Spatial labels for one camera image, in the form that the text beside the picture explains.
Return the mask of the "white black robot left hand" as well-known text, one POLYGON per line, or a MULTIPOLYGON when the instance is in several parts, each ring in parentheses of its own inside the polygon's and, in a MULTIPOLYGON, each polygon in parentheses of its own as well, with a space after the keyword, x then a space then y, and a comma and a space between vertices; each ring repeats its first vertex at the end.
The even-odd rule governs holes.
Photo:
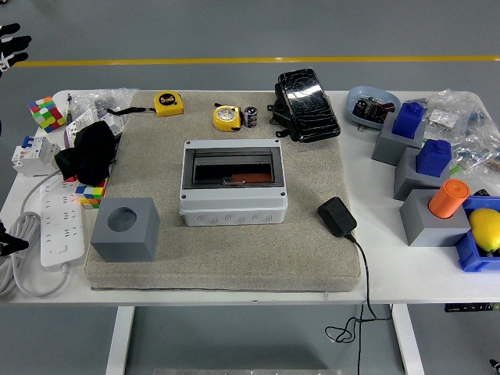
POLYGON ((26 50, 32 42, 32 37, 30 35, 16 36, 20 29, 19 23, 1 25, 1 75, 29 57, 26 50))

